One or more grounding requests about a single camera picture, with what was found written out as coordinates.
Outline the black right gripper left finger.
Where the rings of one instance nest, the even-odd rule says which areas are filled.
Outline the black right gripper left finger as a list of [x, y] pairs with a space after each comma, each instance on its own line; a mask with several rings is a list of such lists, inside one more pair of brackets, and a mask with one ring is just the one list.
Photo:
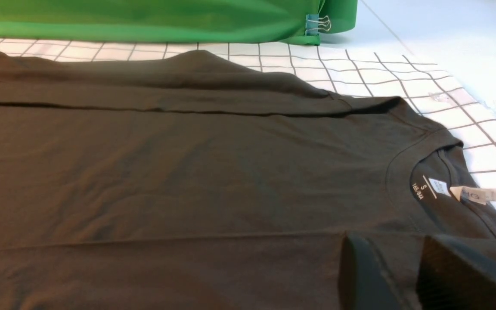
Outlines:
[[356, 233], [343, 237], [338, 276], [339, 302], [343, 310], [402, 310], [369, 241]]

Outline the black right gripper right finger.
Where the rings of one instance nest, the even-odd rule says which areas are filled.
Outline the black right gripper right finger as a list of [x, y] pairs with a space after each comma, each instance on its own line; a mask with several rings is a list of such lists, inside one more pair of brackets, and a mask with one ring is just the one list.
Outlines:
[[496, 310], [496, 261], [450, 237], [426, 237], [416, 292], [425, 310]]

